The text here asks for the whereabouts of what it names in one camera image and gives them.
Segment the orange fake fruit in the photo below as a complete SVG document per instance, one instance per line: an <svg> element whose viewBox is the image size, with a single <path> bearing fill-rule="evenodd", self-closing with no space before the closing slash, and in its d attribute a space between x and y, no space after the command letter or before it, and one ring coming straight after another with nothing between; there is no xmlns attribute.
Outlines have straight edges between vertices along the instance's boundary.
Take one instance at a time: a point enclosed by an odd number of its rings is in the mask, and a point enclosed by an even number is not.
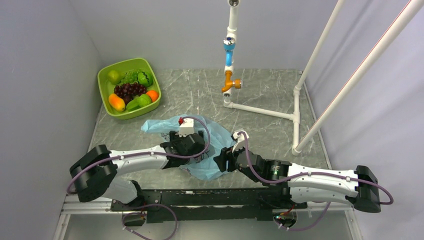
<svg viewBox="0 0 424 240"><path fill-rule="evenodd" d="M160 96L159 93L155 90L148 90L145 94L150 97L152 103L158 100Z"/></svg>

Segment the blue printed plastic bag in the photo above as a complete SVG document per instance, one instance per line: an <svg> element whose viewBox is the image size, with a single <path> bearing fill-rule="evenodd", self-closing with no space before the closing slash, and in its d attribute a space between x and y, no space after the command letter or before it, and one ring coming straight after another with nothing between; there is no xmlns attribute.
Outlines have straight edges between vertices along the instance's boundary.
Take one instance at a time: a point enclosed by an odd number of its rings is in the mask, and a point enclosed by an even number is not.
<svg viewBox="0 0 424 240"><path fill-rule="evenodd" d="M164 140L169 140L169 132L179 130L178 121L180 117L180 115L177 115L168 119L149 119L141 126L141 130L148 134L161 134ZM211 181L226 174L226 172L220 171L214 157L221 153L222 148L233 146L234 141L231 133L219 123L201 115L194 115L194 117L206 125L211 137L210 144L208 150L202 156L192 158L188 164L181 165L179 168L199 180Z"/></svg>

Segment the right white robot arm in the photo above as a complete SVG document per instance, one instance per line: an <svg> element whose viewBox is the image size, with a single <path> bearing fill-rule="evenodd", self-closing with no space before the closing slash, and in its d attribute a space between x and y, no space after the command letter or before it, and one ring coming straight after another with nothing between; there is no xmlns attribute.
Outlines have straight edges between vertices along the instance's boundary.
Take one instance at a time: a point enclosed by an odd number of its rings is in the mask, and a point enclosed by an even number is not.
<svg viewBox="0 0 424 240"><path fill-rule="evenodd" d="M276 203L287 208L306 202L334 202L365 213L381 212L378 179L371 169L319 169L277 159L264 159L244 147L224 147L213 158L221 172L240 171L253 182L276 188Z"/></svg>

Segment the green fake grapes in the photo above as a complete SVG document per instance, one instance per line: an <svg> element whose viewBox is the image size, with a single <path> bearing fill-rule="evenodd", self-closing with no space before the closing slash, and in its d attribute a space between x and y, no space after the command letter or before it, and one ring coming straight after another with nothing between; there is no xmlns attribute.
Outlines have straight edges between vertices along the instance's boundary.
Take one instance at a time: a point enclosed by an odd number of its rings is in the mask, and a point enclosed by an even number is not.
<svg viewBox="0 0 424 240"><path fill-rule="evenodd" d="M130 70L130 71L122 73L121 83L122 84L132 84L134 82L137 82L139 73L140 73L139 70Z"/></svg>

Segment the green fake fruit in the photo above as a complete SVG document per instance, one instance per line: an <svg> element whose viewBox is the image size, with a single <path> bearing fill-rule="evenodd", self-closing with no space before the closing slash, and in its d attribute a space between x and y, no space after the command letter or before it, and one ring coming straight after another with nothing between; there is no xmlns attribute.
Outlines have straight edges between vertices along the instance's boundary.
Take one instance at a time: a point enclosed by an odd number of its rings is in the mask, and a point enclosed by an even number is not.
<svg viewBox="0 0 424 240"><path fill-rule="evenodd" d="M152 99L147 94L140 95L136 102L140 108L146 107L152 103Z"/></svg>
<svg viewBox="0 0 424 240"><path fill-rule="evenodd" d="M129 112L134 111L134 110L139 109L139 108L140 108L140 105L139 105L138 98L135 98L135 99L131 100L126 105L126 110L128 110Z"/></svg>

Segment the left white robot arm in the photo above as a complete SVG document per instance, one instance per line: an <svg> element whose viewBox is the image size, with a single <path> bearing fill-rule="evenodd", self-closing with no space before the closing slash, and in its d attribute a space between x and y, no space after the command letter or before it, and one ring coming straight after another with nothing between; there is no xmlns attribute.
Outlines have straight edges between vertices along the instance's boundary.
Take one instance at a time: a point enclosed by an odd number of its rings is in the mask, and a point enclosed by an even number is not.
<svg viewBox="0 0 424 240"><path fill-rule="evenodd" d="M144 203L140 185L119 176L177 168L202 155L209 146L202 130L187 136L179 136L176 131L169 134L169 141L147 149L116 151L104 144L92 148L69 169L74 194L81 203L104 197L118 200L131 210L139 209Z"/></svg>

